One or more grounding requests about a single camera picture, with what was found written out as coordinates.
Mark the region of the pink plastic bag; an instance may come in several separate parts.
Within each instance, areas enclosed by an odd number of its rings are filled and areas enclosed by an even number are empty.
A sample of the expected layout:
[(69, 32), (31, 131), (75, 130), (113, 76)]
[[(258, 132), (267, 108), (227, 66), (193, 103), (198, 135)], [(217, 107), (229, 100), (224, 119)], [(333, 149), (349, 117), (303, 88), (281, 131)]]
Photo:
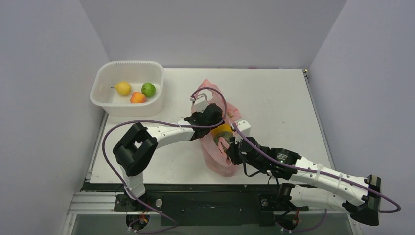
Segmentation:
[[(209, 104), (215, 103), (222, 110), (226, 110), (227, 114), (225, 118), (225, 124), (230, 125), (242, 118), (239, 110), (231, 103), (227, 102), (227, 105), (224, 105), (224, 102), (218, 92), (213, 91), (212, 98), (208, 98), (207, 100)], [(202, 153), (205, 159), (205, 164), (210, 170), (224, 177), (232, 177), (236, 174), (239, 166), (234, 165), (226, 153), (221, 153), (219, 151), (218, 147), (213, 141), (211, 132), (199, 139), (199, 141), (202, 146)]]

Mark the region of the fake yellow pear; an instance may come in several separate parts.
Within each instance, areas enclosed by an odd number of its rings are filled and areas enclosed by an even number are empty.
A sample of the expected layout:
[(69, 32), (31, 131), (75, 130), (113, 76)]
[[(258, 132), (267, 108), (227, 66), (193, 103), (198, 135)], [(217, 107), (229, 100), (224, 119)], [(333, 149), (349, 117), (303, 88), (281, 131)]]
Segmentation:
[(129, 95), (132, 90), (132, 86), (128, 82), (119, 82), (112, 88), (121, 96)]

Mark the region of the fake green lime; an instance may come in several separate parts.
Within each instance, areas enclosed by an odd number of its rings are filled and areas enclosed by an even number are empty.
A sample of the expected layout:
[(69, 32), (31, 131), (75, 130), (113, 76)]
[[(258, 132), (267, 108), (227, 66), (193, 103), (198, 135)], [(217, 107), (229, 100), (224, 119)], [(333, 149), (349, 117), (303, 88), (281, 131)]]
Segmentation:
[(144, 83), (141, 87), (141, 93), (147, 98), (153, 97), (156, 93), (156, 87), (152, 83)]

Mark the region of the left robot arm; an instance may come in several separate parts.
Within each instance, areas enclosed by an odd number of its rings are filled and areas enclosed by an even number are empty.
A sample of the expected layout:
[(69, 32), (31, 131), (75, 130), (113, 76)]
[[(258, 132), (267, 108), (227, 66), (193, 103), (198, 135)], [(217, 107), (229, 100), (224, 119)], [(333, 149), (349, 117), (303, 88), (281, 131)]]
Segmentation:
[(133, 124), (113, 148), (116, 162), (121, 166), (127, 205), (135, 211), (146, 204), (143, 172), (156, 149), (181, 141), (200, 139), (224, 123), (223, 111), (212, 103), (200, 112), (174, 123), (157, 122), (145, 127), (142, 121)]

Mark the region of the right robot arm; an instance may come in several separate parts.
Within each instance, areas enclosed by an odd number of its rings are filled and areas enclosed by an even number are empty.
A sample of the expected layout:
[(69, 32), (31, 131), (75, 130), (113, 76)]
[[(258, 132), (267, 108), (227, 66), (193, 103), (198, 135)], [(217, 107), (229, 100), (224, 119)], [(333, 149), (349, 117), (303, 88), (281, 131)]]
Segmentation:
[(234, 165), (250, 165), (259, 173), (275, 179), (305, 183), (308, 186), (284, 183), (276, 195), (282, 209), (320, 207), (345, 212), (355, 221), (379, 225), (381, 178), (376, 175), (356, 177), (314, 163), (300, 154), (259, 145), (253, 137), (230, 139), (226, 155)]

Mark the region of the fake orange peach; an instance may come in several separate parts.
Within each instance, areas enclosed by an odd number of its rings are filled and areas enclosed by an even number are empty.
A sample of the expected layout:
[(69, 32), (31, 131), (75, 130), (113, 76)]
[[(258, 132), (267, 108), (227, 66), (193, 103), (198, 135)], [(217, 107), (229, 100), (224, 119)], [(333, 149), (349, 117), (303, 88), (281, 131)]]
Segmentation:
[(138, 104), (145, 103), (147, 100), (146, 96), (141, 92), (133, 92), (130, 98), (130, 103)]

